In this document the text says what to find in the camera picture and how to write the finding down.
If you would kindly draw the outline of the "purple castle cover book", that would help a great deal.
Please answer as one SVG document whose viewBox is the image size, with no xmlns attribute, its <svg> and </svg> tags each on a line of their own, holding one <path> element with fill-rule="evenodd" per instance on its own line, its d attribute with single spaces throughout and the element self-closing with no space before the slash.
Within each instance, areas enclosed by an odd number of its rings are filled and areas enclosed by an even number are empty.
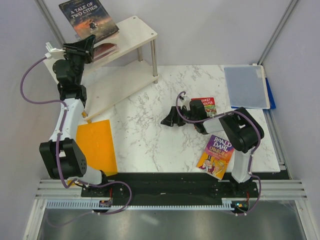
<svg viewBox="0 0 320 240">
<path fill-rule="evenodd" d="M 93 49 L 94 57 L 100 56 L 104 53 L 108 53 L 108 52 L 116 49 L 117 46 L 118 45 L 115 43 L 110 43 L 110 42 L 102 43 Z"/>
</svg>

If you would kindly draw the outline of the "dark Tale of Two Cities book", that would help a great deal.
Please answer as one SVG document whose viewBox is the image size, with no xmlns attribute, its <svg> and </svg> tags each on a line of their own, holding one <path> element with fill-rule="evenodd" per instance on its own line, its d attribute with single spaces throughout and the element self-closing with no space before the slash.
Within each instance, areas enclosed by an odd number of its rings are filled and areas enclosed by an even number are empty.
<svg viewBox="0 0 320 240">
<path fill-rule="evenodd" d="M 94 35 L 99 43 L 119 32 L 99 0 L 69 0 L 58 7 L 81 40 Z"/>
</svg>

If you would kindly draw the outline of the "Taming of the Shrew book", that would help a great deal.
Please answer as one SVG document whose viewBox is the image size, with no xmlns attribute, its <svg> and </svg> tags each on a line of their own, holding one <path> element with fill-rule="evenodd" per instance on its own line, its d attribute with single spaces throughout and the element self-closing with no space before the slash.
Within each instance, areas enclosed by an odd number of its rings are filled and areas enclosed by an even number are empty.
<svg viewBox="0 0 320 240">
<path fill-rule="evenodd" d="M 98 49 L 94 52 L 94 58 L 93 58 L 93 61 L 98 61 L 104 57 L 108 57 L 114 53 L 117 53 L 119 51 L 119 48 L 116 47 L 116 48 L 113 48 L 113 49 L 109 49 L 109 50 L 106 50 L 106 51 L 103 51 L 102 49 Z"/>
</svg>

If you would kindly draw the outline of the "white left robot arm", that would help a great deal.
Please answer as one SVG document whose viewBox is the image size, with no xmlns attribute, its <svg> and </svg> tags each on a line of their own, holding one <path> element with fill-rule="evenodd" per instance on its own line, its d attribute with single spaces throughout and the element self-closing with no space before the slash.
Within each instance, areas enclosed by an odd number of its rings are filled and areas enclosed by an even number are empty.
<svg viewBox="0 0 320 240">
<path fill-rule="evenodd" d="M 104 197 L 110 185 L 103 180 L 103 171 L 88 166 L 76 142 L 78 122 L 87 101 L 82 77 L 85 65 L 93 62 L 95 41 L 96 36 L 92 34 L 81 41 L 63 44 L 63 58 L 52 66 L 58 81 L 60 113 L 55 130 L 49 141 L 40 144 L 39 152 L 52 179 L 61 180 L 63 184 L 71 180 L 92 185 L 92 191 Z"/>
</svg>

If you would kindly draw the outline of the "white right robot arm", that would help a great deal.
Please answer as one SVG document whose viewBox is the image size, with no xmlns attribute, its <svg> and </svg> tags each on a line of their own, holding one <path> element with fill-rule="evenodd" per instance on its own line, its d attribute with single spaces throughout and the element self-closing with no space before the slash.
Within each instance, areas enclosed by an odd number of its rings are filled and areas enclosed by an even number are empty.
<svg viewBox="0 0 320 240">
<path fill-rule="evenodd" d="M 229 191 L 235 197 L 247 191 L 246 182 L 252 178 L 253 154 L 264 138 L 264 130 L 243 107 L 218 116 L 209 116 L 208 108 L 200 98 L 189 106 L 172 106 L 160 122 L 167 127 L 192 124 L 195 130 L 210 138 L 196 167 L 222 180 L 231 159 L 234 159 Z"/>
</svg>

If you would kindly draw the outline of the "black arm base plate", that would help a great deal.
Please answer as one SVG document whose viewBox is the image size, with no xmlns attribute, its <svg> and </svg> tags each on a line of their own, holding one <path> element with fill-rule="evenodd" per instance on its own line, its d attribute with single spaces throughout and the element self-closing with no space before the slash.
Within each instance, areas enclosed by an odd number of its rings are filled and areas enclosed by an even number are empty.
<svg viewBox="0 0 320 240">
<path fill-rule="evenodd" d="M 118 173 L 104 178 L 110 186 L 82 189 L 82 197 L 112 198 L 132 206 L 218 205 L 223 198 L 253 199 L 257 184 L 248 180 L 237 183 L 227 174 L 218 180 L 207 173 Z"/>
</svg>

